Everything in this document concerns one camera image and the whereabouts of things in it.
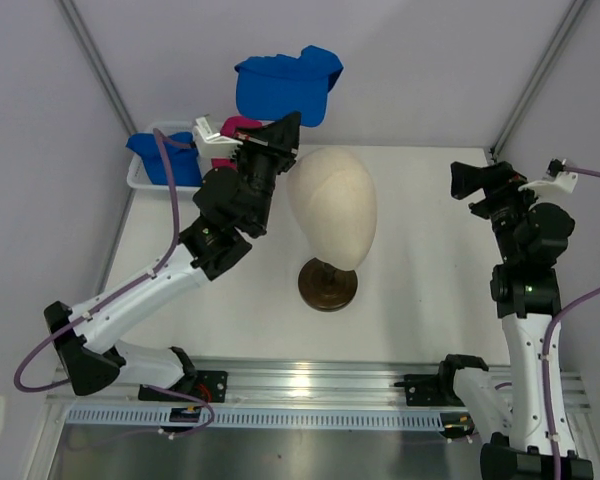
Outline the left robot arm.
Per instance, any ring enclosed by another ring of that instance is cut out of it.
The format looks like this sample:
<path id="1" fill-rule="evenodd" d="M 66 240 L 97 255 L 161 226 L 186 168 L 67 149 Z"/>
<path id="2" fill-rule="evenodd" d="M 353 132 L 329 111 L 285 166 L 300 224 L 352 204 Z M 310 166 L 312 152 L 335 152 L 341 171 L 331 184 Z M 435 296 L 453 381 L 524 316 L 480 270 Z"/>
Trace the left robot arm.
<path id="1" fill-rule="evenodd" d="M 265 235 L 276 178 L 294 165 L 301 115 L 294 111 L 258 128 L 240 128 L 235 168 L 211 170 L 194 194 L 198 218 L 177 228 L 165 256 L 127 284 L 82 304 L 49 305 L 44 317 L 68 382 L 78 396 L 115 383 L 137 384 L 145 401 L 185 400 L 199 373 L 179 347 L 125 343 L 133 326 L 180 294 L 233 268 Z"/>

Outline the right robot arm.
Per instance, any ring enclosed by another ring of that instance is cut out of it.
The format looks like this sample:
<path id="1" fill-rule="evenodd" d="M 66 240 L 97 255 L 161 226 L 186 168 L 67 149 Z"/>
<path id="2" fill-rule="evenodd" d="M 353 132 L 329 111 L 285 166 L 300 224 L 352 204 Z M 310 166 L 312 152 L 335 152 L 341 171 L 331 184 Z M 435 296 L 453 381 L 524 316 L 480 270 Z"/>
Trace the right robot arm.
<path id="1" fill-rule="evenodd" d="M 484 479 L 591 479 L 567 420 L 559 365 L 562 310 L 555 265 L 575 229 L 550 194 L 570 194 L 578 175 L 551 161 L 546 176 L 528 181 L 507 162 L 475 167 L 454 162 L 451 195 L 482 191 L 471 213 L 490 222 L 501 255 L 490 290 L 509 352 L 512 399 L 506 401 L 479 357 L 448 356 L 436 379 L 444 402 L 462 402 L 482 441 Z"/>

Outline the blue baseball cap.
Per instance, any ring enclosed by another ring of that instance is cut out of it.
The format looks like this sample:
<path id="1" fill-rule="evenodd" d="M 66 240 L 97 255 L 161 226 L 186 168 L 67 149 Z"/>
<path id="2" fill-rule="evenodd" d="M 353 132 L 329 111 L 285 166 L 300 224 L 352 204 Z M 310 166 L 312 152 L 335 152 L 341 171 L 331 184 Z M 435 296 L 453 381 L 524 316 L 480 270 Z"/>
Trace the blue baseball cap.
<path id="1" fill-rule="evenodd" d="M 251 56 L 236 64 L 236 107 L 247 118 L 276 121 L 292 112 L 305 127 L 319 126 L 344 66 L 331 51 L 309 45 L 297 57 Z"/>

